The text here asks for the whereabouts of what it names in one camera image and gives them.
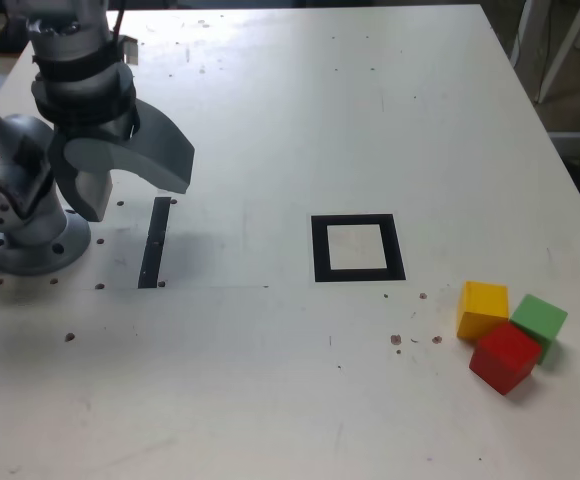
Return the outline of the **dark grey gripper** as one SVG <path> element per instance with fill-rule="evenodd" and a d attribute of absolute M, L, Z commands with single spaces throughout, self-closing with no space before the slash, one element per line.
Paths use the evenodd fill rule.
<path fill-rule="evenodd" d="M 169 117 L 138 100 L 134 112 L 104 123 L 79 123 L 52 112 L 49 147 L 54 179 L 64 199 L 88 222 L 101 222 L 112 192 L 111 170 L 133 173 L 158 189 L 184 194 L 195 149 Z"/>

